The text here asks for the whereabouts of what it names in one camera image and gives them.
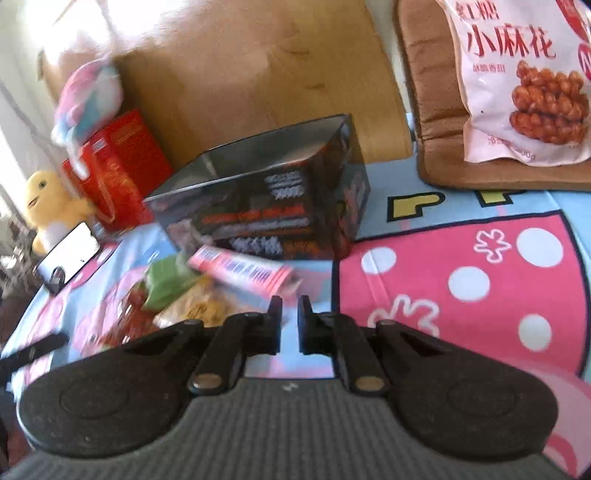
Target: green package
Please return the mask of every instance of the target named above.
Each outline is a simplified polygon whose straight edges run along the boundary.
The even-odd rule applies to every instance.
[[[187,266],[187,257],[183,254],[150,264],[144,277],[148,300],[142,309],[161,312],[190,289],[199,277],[199,273]]]

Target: red label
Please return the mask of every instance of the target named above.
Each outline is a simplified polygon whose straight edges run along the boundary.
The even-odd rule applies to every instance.
[[[589,42],[589,35],[587,34],[585,23],[574,5],[574,0],[556,0],[556,3],[558,4],[558,7],[560,7],[560,11],[564,15],[564,18],[569,23],[570,28],[572,28],[582,40]]]
[[[591,80],[591,47],[586,43],[579,45],[579,63],[586,77]]]

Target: yellow plush toy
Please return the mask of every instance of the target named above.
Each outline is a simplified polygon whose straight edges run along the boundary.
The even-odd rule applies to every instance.
[[[37,228],[33,250],[38,255],[48,253],[95,211],[88,200],[73,198],[53,171],[31,175],[27,180],[25,204],[25,217]]]

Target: metal screw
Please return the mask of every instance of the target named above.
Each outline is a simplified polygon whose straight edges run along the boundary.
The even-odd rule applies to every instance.
[[[385,387],[385,384],[381,378],[367,375],[365,377],[359,377],[355,381],[355,386],[364,392],[378,392]]]
[[[222,377],[218,374],[200,374],[193,379],[193,386],[200,390],[212,390],[222,385]]]

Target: twisted dough snack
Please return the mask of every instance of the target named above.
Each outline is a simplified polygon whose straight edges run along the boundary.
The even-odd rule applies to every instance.
[[[521,135],[545,143],[582,143],[587,133],[589,98],[581,93],[581,75],[575,71],[568,76],[550,69],[538,71],[521,60],[517,76],[521,85],[515,87],[511,97],[518,111],[509,117],[511,126]]]
[[[587,134],[586,124],[569,122],[561,116],[517,111],[511,114],[509,122],[517,133],[554,145],[564,145],[569,142],[580,144]]]

